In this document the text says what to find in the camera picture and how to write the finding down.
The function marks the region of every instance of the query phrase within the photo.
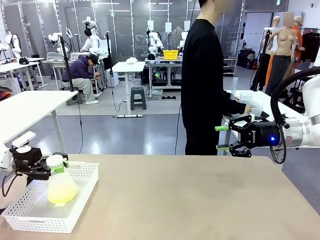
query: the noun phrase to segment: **gray stool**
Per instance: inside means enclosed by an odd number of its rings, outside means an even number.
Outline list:
[[[135,95],[141,95],[141,99],[135,99]],[[147,109],[145,90],[143,87],[132,87],[131,88],[131,110],[134,110],[135,107],[142,107],[143,110]]]
[[[74,87],[73,88],[75,91],[78,91],[77,95],[76,96],[73,96],[72,98],[70,98],[68,101],[66,101],[66,105],[67,106],[70,106],[72,104],[78,104],[78,99],[79,99],[79,104],[82,104],[82,99],[81,99],[81,95],[80,95],[80,92],[79,92],[79,89],[77,87]],[[70,91],[71,88],[70,87],[64,87],[64,90],[65,91]]]

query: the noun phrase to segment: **man in black sweater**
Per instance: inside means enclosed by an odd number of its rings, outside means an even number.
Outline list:
[[[220,13],[215,11],[215,0],[199,0],[199,5],[201,12],[183,50],[181,109],[185,154],[217,155],[219,132],[215,126],[221,125],[223,113],[248,113],[251,107],[231,100],[223,90],[224,55],[214,27]]]

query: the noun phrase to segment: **beige pants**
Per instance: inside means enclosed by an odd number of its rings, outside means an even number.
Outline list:
[[[86,103],[96,100],[90,79],[88,79],[88,78],[75,78],[75,79],[72,79],[72,84],[73,84],[74,88],[78,88],[79,90],[83,91],[83,93],[85,95],[85,102]],[[64,82],[63,85],[66,88],[70,88],[69,82]]]

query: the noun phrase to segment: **yellow bottle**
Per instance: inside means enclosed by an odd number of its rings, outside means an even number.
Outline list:
[[[52,155],[46,159],[46,164],[55,174],[48,180],[48,200],[53,204],[65,204],[72,200],[78,192],[78,186],[64,167],[61,155]]]

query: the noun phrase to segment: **beige tabletop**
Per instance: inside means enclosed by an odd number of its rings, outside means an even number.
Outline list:
[[[70,155],[99,163],[71,234],[1,240],[319,240],[320,216],[267,157]]]

